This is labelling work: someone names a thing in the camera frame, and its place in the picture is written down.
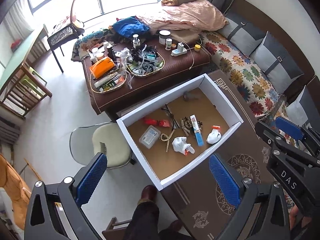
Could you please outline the person's right hand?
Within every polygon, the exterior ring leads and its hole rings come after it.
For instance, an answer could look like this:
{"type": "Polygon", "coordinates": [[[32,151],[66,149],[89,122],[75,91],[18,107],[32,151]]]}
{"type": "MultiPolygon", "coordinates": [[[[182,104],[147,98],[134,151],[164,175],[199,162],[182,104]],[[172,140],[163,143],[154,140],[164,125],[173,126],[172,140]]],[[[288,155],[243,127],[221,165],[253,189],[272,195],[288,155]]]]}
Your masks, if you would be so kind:
{"type": "MultiPolygon", "coordinates": [[[[292,230],[296,224],[297,216],[299,214],[299,208],[294,205],[289,213],[289,221],[290,221],[290,230],[292,230]]],[[[312,221],[311,217],[303,217],[301,220],[301,227],[305,227],[312,221]]]]}

